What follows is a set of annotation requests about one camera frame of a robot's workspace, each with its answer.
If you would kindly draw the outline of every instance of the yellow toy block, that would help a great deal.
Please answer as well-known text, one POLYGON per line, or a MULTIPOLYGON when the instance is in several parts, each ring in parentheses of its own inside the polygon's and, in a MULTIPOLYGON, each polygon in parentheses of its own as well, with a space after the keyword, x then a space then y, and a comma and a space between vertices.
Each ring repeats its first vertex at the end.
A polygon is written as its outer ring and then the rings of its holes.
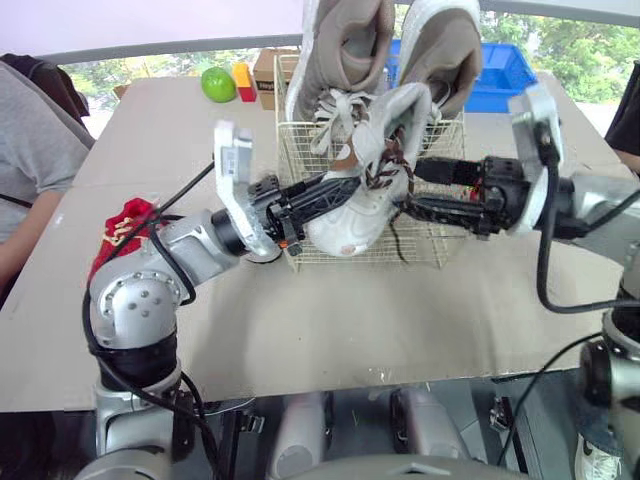
POLYGON ((234 63, 231 75, 237 87, 251 87, 251 74, 246 63, 234 63))

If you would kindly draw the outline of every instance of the red toy block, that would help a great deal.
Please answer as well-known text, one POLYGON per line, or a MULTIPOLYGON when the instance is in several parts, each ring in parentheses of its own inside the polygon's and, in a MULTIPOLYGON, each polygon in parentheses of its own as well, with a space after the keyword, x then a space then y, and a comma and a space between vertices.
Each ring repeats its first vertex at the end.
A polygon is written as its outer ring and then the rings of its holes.
POLYGON ((238 87, 238 93, 240 94, 240 98, 243 102, 255 102, 256 98, 258 98, 258 94, 256 93, 253 86, 238 87))

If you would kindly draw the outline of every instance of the white wire basket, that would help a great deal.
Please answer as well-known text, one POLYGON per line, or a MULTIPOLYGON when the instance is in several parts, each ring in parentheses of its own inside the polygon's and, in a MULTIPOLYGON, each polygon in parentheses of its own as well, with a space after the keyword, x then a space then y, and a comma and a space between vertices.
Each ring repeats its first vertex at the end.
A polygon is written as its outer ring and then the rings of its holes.
MULTIPOLYGON (((305 178, 329 170, 331 158, 335 158, 346 138, 334 138, 326 155, 311 152, 311 142, 322 127, 320 122, 287 122, 285 98, 288 81, 298 62, 297 55, 281 55, 274 59, 276 135, 278 144, 278 175, 283 185, 290 185, 305 178)), ((423 148, 419 158, 442 156, 464 158, 464 116, 460 113, 453 120, 443 120, 425 131, 423 148)), ((463 187, 435 185, 416 178, 415 193, 430 192, 454 198, 464 198, 469 191, 463 187)), ((301 243, 302 253, 287 255, 294 270, 305 264, 322 263, 401 263, 398 247, 408 263, 423 263, 442 268, 461 248, 469 234, 466 230, 427 222, 417 222, 401 215, 394 224, 398 241, 385 228, 380 238, 366 252, 348 258, 327 255, 309 241, 301 243)))

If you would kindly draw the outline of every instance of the table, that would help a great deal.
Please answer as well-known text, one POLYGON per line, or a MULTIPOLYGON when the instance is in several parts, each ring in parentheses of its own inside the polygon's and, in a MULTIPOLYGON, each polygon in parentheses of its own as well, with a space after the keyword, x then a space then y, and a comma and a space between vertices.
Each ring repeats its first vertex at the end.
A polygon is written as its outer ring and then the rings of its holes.
MULTIPOLYGON (((566 96, 557 99, 567 145, 564 173, 630 176, 566 96)), ((1 411, 93 406, 97 366, 80 324, 86 274, 104 219, 128 198, 162 201, 209 161, 213 126, 232 119, 254 132, 253 177, 275 171, 273 112, 216 105, 197 79, 134 83, 56 210, 0 312, 1 411)), ((514 156, 508 116, 466 116, 468 158, 514 156)), ((220 208, 207 178, 175 208, 220 208)), ((284 259, 240 266, 200 286, 178 312, 178 352, 207 400, 384 386, 529 372, 600 314, 559 316, 535 293, 539 236, 468 241, 445 269, 421 265, 315 265, 284 259)), ((614 296, 621 268, 554 246, 550 296, 564 304, 614 296)), ((556 365, 577 365, 577 352, 556 365)))

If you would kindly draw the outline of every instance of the trees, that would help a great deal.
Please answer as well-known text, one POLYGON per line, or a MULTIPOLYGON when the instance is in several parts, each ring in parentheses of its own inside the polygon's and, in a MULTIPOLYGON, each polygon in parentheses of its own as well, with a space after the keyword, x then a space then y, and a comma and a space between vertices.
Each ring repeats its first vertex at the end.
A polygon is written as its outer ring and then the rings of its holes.
POLYGON ((640 58, 640 30, 557 18, 483 12, 484 41, 513 43, 536 70, 551 71, 578 102, 620 100, 640 58))
MULTIPOLYGON (((400 37, 407 5, 396 6, 395 35, 400 37)), ((549 70, 576 101, 617 102, 633 60, 640 57, 640 30, 556 18, 482 12, 483 41, 517 45, 536 70, 549 70)), ((140 77, 200 75, 234 62, 251 62, 258 49, 178 53, 65 65, 76 88, 92 107, 113 109, 113 87, 140 77)))

